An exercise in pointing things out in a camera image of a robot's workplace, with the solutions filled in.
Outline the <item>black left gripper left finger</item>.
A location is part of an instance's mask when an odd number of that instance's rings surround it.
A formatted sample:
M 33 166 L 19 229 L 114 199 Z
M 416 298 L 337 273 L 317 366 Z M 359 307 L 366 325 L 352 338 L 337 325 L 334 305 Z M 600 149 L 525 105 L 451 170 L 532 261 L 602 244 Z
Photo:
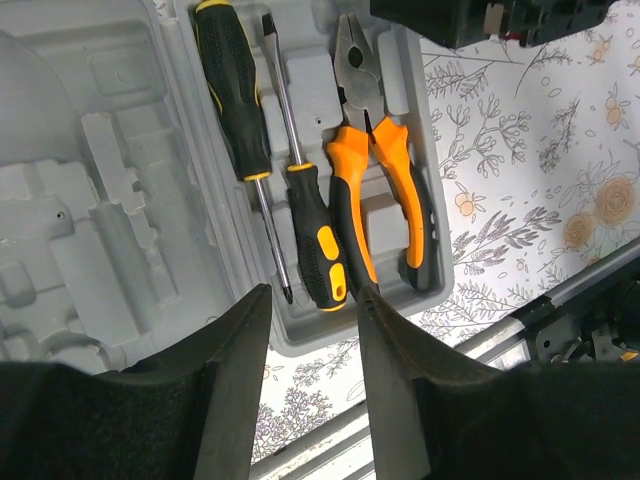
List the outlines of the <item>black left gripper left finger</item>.
M 245 479 L 272 320 L 260 284 L 123 371 L 1 365 L 5 479 Z

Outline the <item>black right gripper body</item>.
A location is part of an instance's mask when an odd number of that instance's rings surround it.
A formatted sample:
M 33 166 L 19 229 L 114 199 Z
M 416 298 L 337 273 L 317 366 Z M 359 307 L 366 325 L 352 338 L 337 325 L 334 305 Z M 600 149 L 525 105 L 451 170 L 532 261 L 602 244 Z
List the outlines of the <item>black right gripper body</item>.
M 372 16 L 403 25 L 450 49 L 496 36 L 522 47 L 600 25 L 608 0 L 372 0 Z

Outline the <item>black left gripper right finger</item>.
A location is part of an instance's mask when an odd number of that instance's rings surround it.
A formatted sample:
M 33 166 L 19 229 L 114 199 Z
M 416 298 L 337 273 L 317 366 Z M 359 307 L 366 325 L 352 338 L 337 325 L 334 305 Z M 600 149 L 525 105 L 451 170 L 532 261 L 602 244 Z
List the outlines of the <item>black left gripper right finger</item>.
M 638 477 L 637 363 L 503 371 L 421 330 L 370 288 L 357 315 L 378 478 Z

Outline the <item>orange black pliers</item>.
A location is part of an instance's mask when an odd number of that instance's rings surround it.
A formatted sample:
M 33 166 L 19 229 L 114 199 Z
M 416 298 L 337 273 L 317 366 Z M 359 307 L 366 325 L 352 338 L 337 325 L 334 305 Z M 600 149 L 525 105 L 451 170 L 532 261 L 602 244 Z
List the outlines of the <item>orange black pliers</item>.
M 339 16 L 333 68 L 344 123 L 326 150 L 332 164 L 330 214 L 344 247 L 350 289 L 378 288 L 362 216 L 362 183 L 371 160 L 386 171 L 408 223 L 408 283 L 435 286 L 435 208 L 426 180 L 409 153 L 409 131 L 386 113 L 380 61 L 354 13 Z

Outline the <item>short yellow black screwdriver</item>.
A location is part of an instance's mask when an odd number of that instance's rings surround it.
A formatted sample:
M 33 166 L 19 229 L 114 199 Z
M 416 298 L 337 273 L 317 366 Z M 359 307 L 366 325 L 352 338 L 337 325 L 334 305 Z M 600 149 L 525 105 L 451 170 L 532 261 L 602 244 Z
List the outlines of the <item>short yellow black screwdriver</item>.
M 288 200 L 296 238 L 298 268 L 318 309 L 335 312 L 346 303 L 345 257 L 318 184 L 318 168 L 303 156 L 273 16 L 262 16 L 262 30 L 276 75 L 278 96 L 292 163 L 286 169 Z

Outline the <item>long yellow black screwdriver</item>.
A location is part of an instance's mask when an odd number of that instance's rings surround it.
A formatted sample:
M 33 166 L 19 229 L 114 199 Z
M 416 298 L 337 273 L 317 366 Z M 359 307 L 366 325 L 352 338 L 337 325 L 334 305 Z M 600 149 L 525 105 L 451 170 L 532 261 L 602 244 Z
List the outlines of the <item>long yellow black screwdriver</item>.
M 272 173 L 271 151 L 249 40 L 228 1 L 200 2 L 194 20 L 201 65 L 235 175 L 254 185 L 283 295 L 291 304 L 291 282 L 266 189 L 266 178 Z

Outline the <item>grey plastic tool case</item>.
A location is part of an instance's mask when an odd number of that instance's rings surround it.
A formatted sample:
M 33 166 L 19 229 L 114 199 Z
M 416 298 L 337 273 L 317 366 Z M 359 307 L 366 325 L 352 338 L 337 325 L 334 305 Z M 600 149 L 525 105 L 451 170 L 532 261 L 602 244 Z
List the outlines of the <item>grey plastic tool case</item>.
M 294 299 L 275 291 L 271 342 L 294 357 L 353 337 L 356 308 L 318 310 L 297 268 L 288 145 L 261 18 L 274 17 L 304 151 L 329 187 L 325 146 L 343 120 L 338 17 L 358 16 L 381 64 L 385 109 L 408 128 L 434 204 L 433 285 L 404 270 L 402 210 L 371 162 L 362 215 L 379 288 L 401 314 L 453 289 L 446 202 L 419 36 L 365 1 L 238 1 L 272 149 L 266 180 Z M 217 320 L 276 270 L 252 192 L 234 174 L 208 94 L 192 1 L 1 5 L 1 357 L 123 369 Z

